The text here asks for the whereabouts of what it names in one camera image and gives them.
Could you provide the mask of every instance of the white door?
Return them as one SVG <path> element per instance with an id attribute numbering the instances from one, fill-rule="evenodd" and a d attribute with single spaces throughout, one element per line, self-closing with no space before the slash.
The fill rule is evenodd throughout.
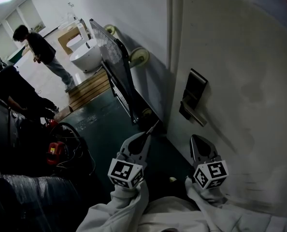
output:
<path id="1" fill-rule="evenodd" d="M 287 21 L 267 10 L 256 0 L 183 1 L 167 137 L 190 163 L 191 135 L 205 137 L 229 167 L 229 200 L 287 216 Z M 195 109 L 204 128 L 179 113 L 191 68 L 209 82 Z"/>

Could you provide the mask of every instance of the jeans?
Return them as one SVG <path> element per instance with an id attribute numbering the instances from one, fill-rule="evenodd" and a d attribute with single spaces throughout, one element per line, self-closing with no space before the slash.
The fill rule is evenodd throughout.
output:
<path id="1" fill-rule="evenodd" d="M 54 103 L 46 98 L 40 97 L 37 93 L 28 97 L 29 101 L 26 104 L 27 111 L 23 114 L 26 118 L 35 120 L 41 117 L 53 119 L 55 113 L 49 109 L 55 109 Z"/>
<path id="2" fill-rule="evenodd" d="M 70 85 L 73 82 L 73 78 L 71 74 L 69 74 L 63 66 L 59 63 L 59 61 L 54 58 L 49 64 L 46 64 L 49 70 L 51 70 L 54 74 L 61 77 L 62 82 L 65 85 Z"/>

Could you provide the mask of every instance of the green floor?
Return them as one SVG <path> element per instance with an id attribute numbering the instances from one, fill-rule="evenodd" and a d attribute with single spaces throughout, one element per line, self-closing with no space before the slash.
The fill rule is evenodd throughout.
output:
<path id="1" fill-rule="evenodd" d="M 110 192 L 114 190 L 107 177 L 111 160 L 127 138 L 140 132 L 138 126 L 131 124 L 130 117 L 111 90 L 73 112 L 63 122 L 70 123 L 84 137 L 96 162 L 96 176 L 109 199 Z M 165 173 L 184 181 L 191 167 L 164 134 L 153 135 L 147 163 L 145 178 Z"/>

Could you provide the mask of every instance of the toilet lid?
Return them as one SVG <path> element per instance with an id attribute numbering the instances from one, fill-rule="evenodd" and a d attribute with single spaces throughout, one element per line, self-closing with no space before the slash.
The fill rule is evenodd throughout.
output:
<path id="1" fill-rule="evenodd" d="M 78 49 L 76 49 L 76 51 L 72 53 L 70 57 L 70 61 L 74 61 L 82 57 L 84 54 L 86 54 L 89 50 L 93 49 L 93 47 L 97 45 L 97 42 L 95 39 L 88 40 L 86 43 L 82 44 Z"/>
<path id="2" fill-rule="evenodd" d="M 78 34 L 75 38 L 71 39 L 70 41 L 67 42 L 66 46 L 67 47 L 70 47 L 72 45 L 75 45 L 76 43 L 78 43 L 79 41 L 81 41 L 82 38 L 81 38 L 81 35 Z"/>

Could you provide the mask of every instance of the white hoodie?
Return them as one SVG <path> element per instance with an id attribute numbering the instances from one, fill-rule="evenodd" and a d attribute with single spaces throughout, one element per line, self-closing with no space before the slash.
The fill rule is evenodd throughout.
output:
<path id="1" fill-rule="evenodd" d="M 287 231 L 287 218 L 223 204 L 224 197 L 218 188 L 201 192 L 189 178 L 185 184 L 187 195 L 198 207 L 176 197 L 148 204 L 145 181 L 134 190 L 115 186 L 112 200 L 91 207 L 77 232 Z"/>

